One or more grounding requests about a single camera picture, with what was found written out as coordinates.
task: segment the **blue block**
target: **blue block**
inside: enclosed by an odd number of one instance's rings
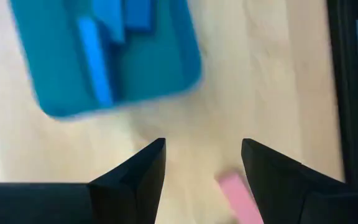
[[[134,31],[152,30],[153,1],[125,0],[125,26],[127,29]]]
[[[114,103],[111,88],[114,72],[108,65],[112,59],[108,34],[103,32],[102,24],[90,17],[78,19],[78,28],[96,99],[102,108],[110,107]]]
[[[108,28],[110,39],[115,44],[125,43],[122,1],[92,0],[94,16]]]

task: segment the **light wood surface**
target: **light wood surface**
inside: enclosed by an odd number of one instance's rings
[[[339,180],[323,0],[190,0],[203,56],[191,92],[57,121],[41,112],[0,0],[0,181],[90,181],[157,137],[167,171],[157,223],[232,223],[216,175],[254,138]]]

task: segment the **pink eraser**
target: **pink eraser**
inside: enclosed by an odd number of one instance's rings
[[[240,224],[263,224],[259,209],[239,174],[225,175],[218,182]]]

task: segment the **black frame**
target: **black frame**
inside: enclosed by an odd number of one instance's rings
[[[160,138],[90,183],[0,183],[0,224],[154,223],[165,158]]]
[[[358,190],[357,1],[327,0],[346,182]]]
[[[358,191],[349,184],[252,139],[242,141],[241,157],[265,224],[358,223]]]

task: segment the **black metal edge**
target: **black metal edge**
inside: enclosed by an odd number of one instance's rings
[[[358,190],[358,55],[353,0],[326,0],[346,182]]]

